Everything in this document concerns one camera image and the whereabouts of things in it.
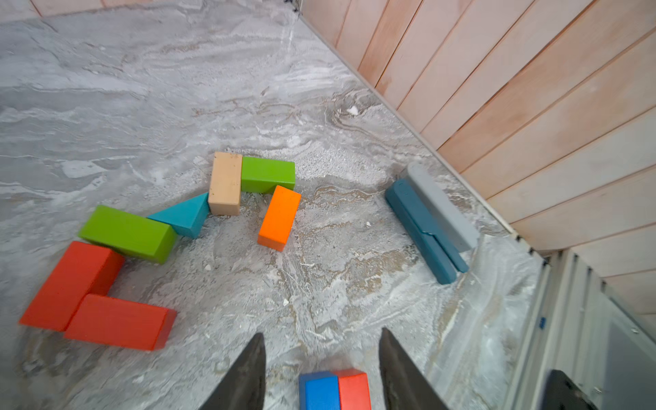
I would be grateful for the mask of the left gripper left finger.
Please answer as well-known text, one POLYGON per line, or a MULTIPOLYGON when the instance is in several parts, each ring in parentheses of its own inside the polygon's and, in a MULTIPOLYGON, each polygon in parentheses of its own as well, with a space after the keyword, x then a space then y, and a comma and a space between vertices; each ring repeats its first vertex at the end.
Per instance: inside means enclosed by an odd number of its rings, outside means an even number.
POLYGON ((262 410, 266 396, 266 363, 265 338, 258 332, 200 409, 262 410))

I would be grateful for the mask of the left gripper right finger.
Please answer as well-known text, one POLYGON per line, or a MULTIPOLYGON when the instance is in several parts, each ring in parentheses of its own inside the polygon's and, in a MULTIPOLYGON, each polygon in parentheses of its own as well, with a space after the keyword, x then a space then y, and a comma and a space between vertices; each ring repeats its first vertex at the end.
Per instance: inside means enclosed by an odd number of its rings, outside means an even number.
POLYGON ((387 410, 448 409, 393 333, 385 327, 379 339, 379 369, 387 410))

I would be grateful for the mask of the red block pair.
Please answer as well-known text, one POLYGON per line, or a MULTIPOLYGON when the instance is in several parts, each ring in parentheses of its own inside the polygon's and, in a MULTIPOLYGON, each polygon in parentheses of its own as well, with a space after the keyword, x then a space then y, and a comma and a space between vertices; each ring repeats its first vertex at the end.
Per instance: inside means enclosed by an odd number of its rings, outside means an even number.
POLYGON ((154 351, 165 347, 177 312, 166 307, 87 295, 64 333, 66 339, 154 351))
POLYGON ((71 242, 19 323, 66 331, 85 296, 105 296, 125 263, 112 249, 71 242))

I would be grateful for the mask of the orange block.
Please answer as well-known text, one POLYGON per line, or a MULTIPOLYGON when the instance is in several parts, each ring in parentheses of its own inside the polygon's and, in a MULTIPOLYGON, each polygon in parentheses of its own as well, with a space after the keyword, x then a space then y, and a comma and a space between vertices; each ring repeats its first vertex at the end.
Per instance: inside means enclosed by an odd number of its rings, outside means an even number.
POLYGON ((282 252, 290 237, 302 195, 277 186, 258 233, 260 245, 282 252))

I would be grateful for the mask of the green block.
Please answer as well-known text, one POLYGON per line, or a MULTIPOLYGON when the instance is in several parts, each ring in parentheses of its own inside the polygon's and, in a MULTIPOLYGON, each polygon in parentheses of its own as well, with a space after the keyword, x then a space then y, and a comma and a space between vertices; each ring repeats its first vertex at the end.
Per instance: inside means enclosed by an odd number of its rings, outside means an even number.
POLYGON ((177 234, 168 224, 99 205, 80 229, 79 237, 126 256, 163 264, 177 234))
POLYGON ((241 191, 273 194, 277 186, 292 191, 295 189, 296 164, 294 162, 243 157, 241 191))

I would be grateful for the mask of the natural wood block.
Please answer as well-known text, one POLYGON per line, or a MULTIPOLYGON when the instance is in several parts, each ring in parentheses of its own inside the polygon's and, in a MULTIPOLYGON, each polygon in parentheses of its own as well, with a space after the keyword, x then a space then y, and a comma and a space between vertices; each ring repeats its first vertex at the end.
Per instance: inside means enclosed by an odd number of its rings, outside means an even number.
POLYGON ((240 214, 243 157, 215 152, 208 190, 208 205, 213 215, 240 214))

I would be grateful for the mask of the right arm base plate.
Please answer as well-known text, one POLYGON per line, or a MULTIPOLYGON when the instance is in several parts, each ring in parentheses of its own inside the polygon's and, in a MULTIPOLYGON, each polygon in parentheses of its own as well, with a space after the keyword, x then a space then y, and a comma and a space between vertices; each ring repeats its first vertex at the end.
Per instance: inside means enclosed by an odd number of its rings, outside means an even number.
POLYGON ((541 410, 597 410, 579 387, 561 370, 548 375, 541 410))

